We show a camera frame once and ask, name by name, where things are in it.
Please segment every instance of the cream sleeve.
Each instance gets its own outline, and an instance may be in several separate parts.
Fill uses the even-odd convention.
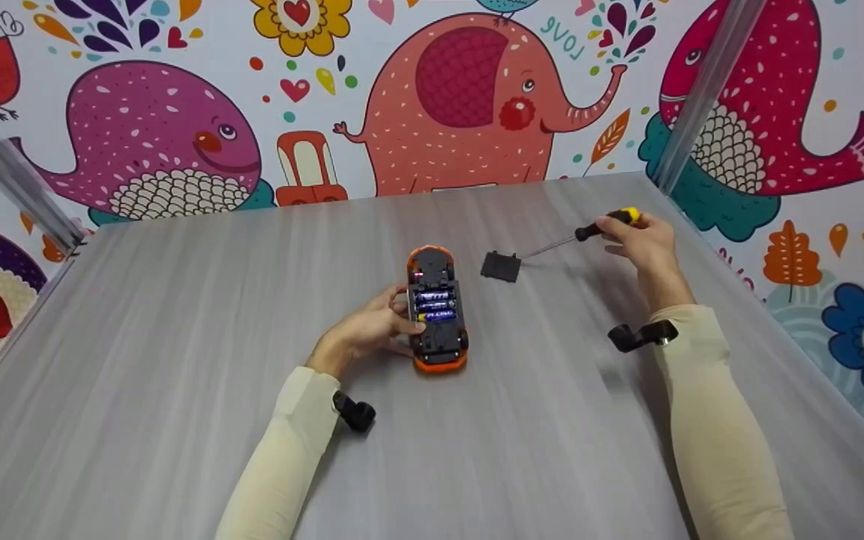
[[[292,536],[338,411],[338,380],[297,367],[278,394],[265,435],[232,492],[216,540],[285,540]]]
[[[671,403],[672,448],[700,540],[792,538],[765,436],[729,370],[729,344],[703,305],[652,315],[679,337],[657,346]]]

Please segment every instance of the fish eye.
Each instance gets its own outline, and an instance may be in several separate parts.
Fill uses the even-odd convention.
[[[695,62],[699,62],[700,58],[702,58],[702,49],[692,49],[685,57],[685,65],[695,65]]]
[[[236,128],[229,126],[229,124],[222,124],[219,126],[219,134],[224,140],[234,140],[234,138],[239,136],[239,133],[236,132]]]

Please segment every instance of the wrist mount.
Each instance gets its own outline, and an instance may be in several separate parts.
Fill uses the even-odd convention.
[[[354,402],[351,397],[341,391],[332,394],[332,404],[339,411],[339,416],[346,421],[351,431],[357,434],[367,434],[375,423],[375,409],[369,403]]]
[[[609,332],[609,339],[621,353],[630,353],[648,345],[668,345],[679,337],[679,329],[665,319],[651,322],[633,332],[629,325],[618,325]]]

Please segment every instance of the toy car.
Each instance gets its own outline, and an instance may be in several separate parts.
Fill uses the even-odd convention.
[[[406,268],[409,317],[426,325],[421,335],[411,339],[415,366],[426,373],[461,368],[466,364],[469,332],[452,253],[438,246],[424,246],[409,255]]]

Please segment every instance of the blue battery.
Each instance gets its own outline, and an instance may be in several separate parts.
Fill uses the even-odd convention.
[[[427,314],[429,311],[438,311],[438,310],[455,310],[455,301],[454,300],[426,301],[425,303],[418,304],[415,306],[415,311],[418,311],[420,314]]]
[[[455,310],[432,311],[431,313],[420,313],[418,320],[423,323],[432,321],[446,321],[456,318]]]
[[[449,300],[455,298],[455,292],[450,290],[437,290],[433,292],[417,292],[416,302],[431,302],[434,300]]]

